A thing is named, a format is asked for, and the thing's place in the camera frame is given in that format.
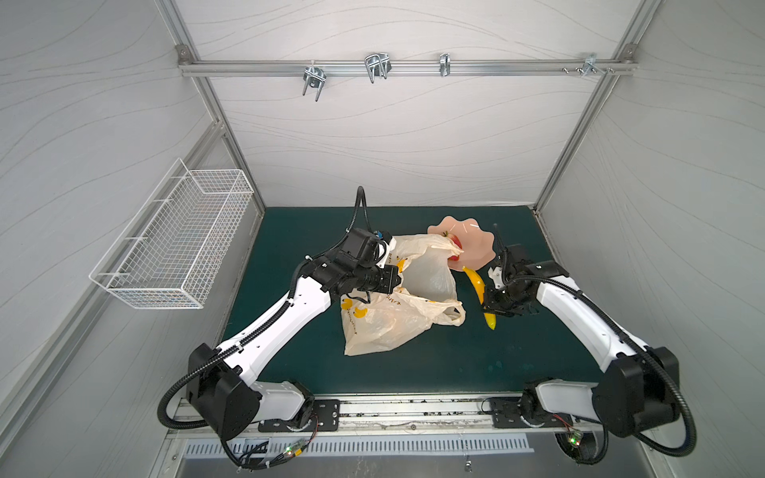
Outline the cream banana-print plastic bag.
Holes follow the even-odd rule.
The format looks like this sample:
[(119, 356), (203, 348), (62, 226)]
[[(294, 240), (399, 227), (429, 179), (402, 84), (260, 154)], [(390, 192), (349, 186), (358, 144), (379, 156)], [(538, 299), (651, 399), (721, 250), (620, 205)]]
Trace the cream banana-print plastic bag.
[(461, 326), (466, 317), (447, 261), (461, 254), (442, 235), (396, 236), (388, 265), (396, 266), (400, 286), (390, 294), (354, 290), (341, 301), (345, 354), (392, 351), (432, 326)]

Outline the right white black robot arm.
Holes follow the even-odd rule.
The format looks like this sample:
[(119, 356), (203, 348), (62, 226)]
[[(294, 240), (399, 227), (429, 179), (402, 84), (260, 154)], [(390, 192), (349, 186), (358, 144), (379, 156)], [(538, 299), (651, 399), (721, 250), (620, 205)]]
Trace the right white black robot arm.
[(573, 425), (557, 441), (575, 462), (595, 465), (605, 457), (611, 436), (634, 437), (671, 457), (693, 453), (698, 440), (689, 403), (681, 392), (679, 359), (653, 348), (601, 309), (554, 260), (534, 262), (520, 244), (495, 238), (490, 285), (480, 293), (485, 312), (520, 316), (540, 306), (567, 327), (597, 363), (599, 382), (542, 378), (523, 390), (517, 413), (542, 428), (564, 416), (598, 424), (603, 430), (593, 454), (582, 452), (582, 432)]

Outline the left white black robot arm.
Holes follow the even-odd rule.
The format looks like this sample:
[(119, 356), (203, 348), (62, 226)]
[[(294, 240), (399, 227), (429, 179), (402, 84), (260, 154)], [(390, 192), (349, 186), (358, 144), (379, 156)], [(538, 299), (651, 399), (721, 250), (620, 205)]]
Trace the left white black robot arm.
[(372, 229), (366, 193), (358, 188), (354, 218), (342, 238), (294, 270), (286, 294), (237, 335), (216, 347), (202, 344), (188, 358), (188, 372), (169, 387), (157, 405), (159, 423), (174, 430), (208, 427), (222, 440), (241, 434), (252, 422), (281, 421), (294, 428), (310, 420), (315, 398), (298, 382), (263, 382), (267, 364), (307, 324), (334, 303), (370, 302), (402, 282), (388, 264), (392, 235)]

